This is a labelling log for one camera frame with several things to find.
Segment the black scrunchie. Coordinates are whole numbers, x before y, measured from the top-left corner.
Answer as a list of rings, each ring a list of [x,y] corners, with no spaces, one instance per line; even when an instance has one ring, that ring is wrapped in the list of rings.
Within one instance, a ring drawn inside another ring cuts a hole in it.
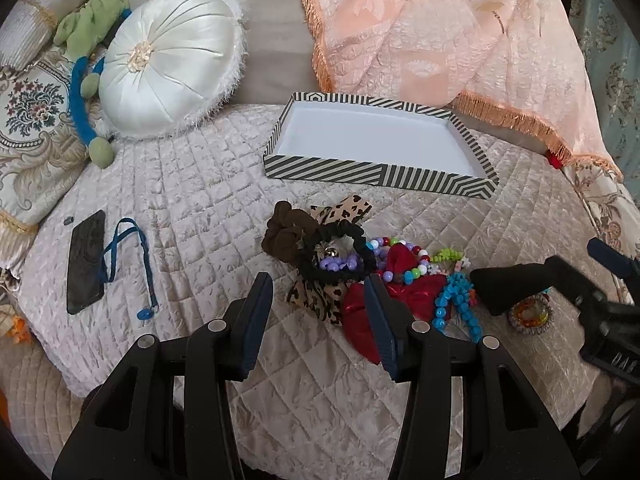
[[[322,224],[305,236],[296,266],[305,280],[322,286],[360,282],[378,270],[363,229],[345,219]]]

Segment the leopard print bow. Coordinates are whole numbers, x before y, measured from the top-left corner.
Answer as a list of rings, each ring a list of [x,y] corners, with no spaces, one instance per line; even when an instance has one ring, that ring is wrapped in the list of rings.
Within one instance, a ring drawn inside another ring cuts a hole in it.
[[[360,195],[352,194],[333,206],[311,206],[308,214],[320,226],[337,220],[359,224],[371,209],[372,206]],[[352,269],[355,263],[361,262],[356,252],[348,252],[345,241],[343,244],[322,242],[316,248],[316,258],[322,270],[329,270],[331,263],[336,263],[342,270]],[[322,285],[299,276],[288,291],[286,302],[292,307],[309,310],[322,322],[341,325],[342,302],[350,284],[351,280]]]

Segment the brown scrunchie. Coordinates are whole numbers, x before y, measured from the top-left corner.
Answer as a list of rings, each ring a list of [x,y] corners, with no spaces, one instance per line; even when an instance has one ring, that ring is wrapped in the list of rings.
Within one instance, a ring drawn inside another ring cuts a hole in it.
[[[280,200],[267,221],[262,250],[284,263],[296,264],[302,252],[303,238],[314,234],[318,227],[319,223],[308,212]]]

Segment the red tassel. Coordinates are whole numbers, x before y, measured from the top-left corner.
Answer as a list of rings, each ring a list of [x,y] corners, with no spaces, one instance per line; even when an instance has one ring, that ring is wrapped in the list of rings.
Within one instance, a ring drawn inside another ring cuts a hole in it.
[[[556,156],[554,153],[552,153],[552,151],[546,151],[544,153],[544,157],[548,160],[548,163],[554,169],[562,169],[563,168],[563,163],[558,159],[558,156]]]

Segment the beige quilted bedspread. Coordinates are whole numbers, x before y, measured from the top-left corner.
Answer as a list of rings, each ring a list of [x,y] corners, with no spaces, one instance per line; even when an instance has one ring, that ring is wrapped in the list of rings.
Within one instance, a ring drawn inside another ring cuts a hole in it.
[[[262,152],[280,106],[228,108],[178,138],[117,143],[105,170],[88,166],[40,226],[23,266],[17,303],[35,333],[28,348],[1,350],[11,429],[48,476],[79,418],[81,398],[111,373],[142,334],[189,335],[269,272],[274,297],[256,368],[228,384],[242,459],[283,479],[386,479],[404,418],[408,385],[363,359],[338,326],[285,299],[295,272],[262,251],[274,204],[333,206],[357,194],[371,204],[367,236],[400,237],[429,252],[465,252],[473,268],[543,262],[560,255],[618,299],[612,275],[586,251],[596,236],[570,184],[540,155],[474,131],[500,182],[490,200],[267,179]],[[120,246],[116,280],[78,315],[66,312],[73,227],[98,210],[105,240],[122,217],[150,243],[160,312],[149,303],[138,237]],[[66,217],[74,222],[64,226]],[[483,309],[477,317],[535,387],[558,426],[587,399],[599,371],[582,362],[577,311],[551,294],[552,326],[540,336],[512,330]]]

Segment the black smartphone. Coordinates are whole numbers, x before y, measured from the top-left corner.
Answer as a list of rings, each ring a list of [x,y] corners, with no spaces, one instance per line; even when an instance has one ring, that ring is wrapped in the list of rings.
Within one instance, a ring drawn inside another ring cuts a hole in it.
[[[103,297],[101,268],[105,212],[99,210],[75,226],[68,255],[66,311],[76,315]]]

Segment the striped black white tray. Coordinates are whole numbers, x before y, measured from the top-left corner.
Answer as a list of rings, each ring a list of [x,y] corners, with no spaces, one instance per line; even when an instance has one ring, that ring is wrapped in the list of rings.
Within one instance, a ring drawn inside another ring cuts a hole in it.
[[[267,177],[487,200],[499,177],[451,110],[346,93],[295,92],[273,126]]]

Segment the peach fringed blanket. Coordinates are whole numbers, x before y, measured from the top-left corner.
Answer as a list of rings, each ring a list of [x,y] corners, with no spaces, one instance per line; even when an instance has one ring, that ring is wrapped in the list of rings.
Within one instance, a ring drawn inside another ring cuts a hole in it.
[[[451,106],[614,170],[561,0],[302,0],[324,92]]]

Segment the floral embroidered pillow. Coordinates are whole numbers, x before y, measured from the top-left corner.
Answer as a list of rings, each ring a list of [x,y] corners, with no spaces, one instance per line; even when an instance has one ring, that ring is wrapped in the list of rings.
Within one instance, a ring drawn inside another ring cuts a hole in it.
[[[14,278],[88,159],[68,110],[72,69],[50,47],[27,70],[1,74],[1,270]]]

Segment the round white satin cushion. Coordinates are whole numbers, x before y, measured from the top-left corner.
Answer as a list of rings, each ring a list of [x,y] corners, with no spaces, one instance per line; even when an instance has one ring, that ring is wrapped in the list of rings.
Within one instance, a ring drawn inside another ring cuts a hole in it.
[[[195,128],[239,87],[245,57],[241,0],[149,0],[119,26],[104,56],[104,122],[129,141]]]

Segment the grey bolster pillow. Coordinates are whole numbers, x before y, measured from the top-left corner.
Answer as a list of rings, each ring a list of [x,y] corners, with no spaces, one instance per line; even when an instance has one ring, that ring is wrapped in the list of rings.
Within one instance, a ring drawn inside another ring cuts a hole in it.
[[[148,0],[129,0],[135,8]],[[244,77],[231,102],[283,104],[296,91],[314,91],[314,40],[302,0],[241,0],[245,9],[247,57]]]

